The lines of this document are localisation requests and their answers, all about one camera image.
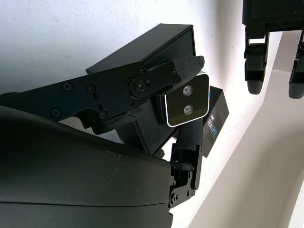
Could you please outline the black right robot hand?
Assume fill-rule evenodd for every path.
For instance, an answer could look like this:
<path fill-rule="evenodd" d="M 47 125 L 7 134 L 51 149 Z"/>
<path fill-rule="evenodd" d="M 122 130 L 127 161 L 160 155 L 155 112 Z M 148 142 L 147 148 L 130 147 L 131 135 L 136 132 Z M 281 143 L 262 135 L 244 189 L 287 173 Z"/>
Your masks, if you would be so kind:
<path fill-rule="evenodd" d="M 169 228 L 199 187 L 203 119 L 177 110 L 171 160 L 101 134 L 133 122 L 152 96 L 190 96 L 205 61 L 141 62 L 0 96 L 3 228 Z"/>

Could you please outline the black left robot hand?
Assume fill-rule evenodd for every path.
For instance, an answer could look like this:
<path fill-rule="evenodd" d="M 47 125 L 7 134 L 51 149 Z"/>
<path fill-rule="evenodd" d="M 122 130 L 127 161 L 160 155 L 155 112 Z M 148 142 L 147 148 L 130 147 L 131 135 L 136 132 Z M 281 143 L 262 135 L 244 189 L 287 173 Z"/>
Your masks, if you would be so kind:
<path fill-rule="evenodd" d="M 304 30 L 302 0 L 245 0 L 243 18 L 246 47 L 245 80 L 249 93 L 261 92 L 267 66 L 271 32 Z"/>

